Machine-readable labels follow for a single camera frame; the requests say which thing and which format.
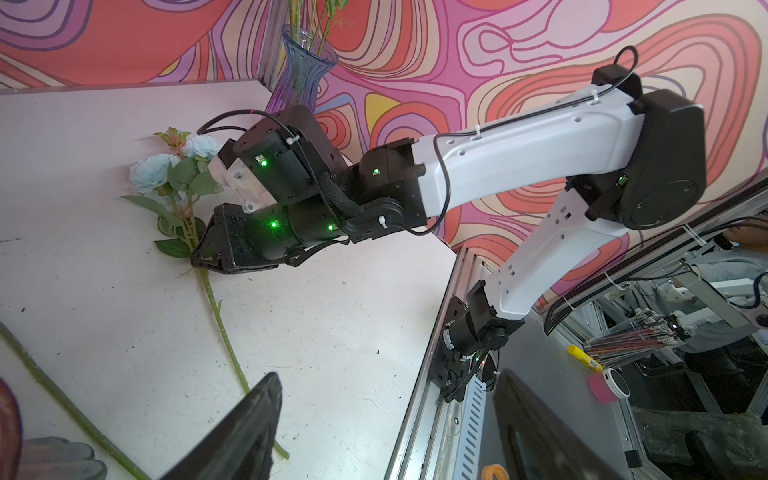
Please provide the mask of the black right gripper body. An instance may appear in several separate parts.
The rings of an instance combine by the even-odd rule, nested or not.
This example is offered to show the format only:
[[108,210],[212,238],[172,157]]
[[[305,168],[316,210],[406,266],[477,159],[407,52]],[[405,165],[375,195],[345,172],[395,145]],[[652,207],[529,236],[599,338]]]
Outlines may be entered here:
[[252,214],[239,201],[215,207],[193,266],[222,274],[298,266],[349,243],[348,223],[360,214],[345,190],[350,168],[306,107],[264,113],[216,156],[227,167],[242,160],[277,203]]

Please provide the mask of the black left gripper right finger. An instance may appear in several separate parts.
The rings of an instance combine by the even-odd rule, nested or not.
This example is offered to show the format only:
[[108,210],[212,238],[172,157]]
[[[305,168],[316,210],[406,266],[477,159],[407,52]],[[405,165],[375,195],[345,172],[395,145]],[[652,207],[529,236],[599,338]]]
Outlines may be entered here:
[[622,479],[624,476],[509,369],[493,391],[501,448],[511,479]]

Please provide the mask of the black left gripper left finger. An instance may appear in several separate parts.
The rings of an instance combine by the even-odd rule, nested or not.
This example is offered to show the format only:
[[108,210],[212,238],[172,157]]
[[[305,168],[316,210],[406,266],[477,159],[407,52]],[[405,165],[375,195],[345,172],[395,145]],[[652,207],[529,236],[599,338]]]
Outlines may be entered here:
[[270,372],[163,480],[267,480],[281,407],[282,385]]

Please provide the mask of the red glass vase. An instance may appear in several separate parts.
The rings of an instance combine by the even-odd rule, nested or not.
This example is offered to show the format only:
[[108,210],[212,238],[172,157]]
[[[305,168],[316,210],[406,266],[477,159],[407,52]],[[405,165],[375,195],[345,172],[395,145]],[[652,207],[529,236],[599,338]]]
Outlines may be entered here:
[[24,439],[19,404],[1,381],[2,479],[105,479],[107,474],[107,465],[85,443],[51,436]]

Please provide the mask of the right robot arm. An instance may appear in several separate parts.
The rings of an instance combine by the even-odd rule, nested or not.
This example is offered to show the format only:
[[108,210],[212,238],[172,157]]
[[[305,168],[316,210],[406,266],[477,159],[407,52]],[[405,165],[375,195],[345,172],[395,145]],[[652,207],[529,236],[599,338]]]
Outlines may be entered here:
[[321,250],[465,227],[466,204],[494,199],[528,234],[489,277],[449,301],[430,380],[445,401],[495,379],[490,361],[538,300],[631,231],[696,205],[707,186],[703,107],[643,86],[634,66],[597,68],[590,85],[527,112],[455,133],[402,138],[346,162],[315,114],[260,112],[210,165],[237,202],[217,206],[191,253],[220,274],[297,267]]

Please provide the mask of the purple ribbed glass vase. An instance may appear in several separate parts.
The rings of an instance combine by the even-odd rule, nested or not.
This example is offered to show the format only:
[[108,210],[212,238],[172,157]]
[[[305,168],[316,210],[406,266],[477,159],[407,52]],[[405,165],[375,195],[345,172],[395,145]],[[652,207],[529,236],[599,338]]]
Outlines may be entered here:
[[289,24],[282,28],[286,58],[282,74],[272,92],[266,111],[276,114],[293,106],[306,107],[314,113],[320,81],[338,64],[336,51],[320,37]]

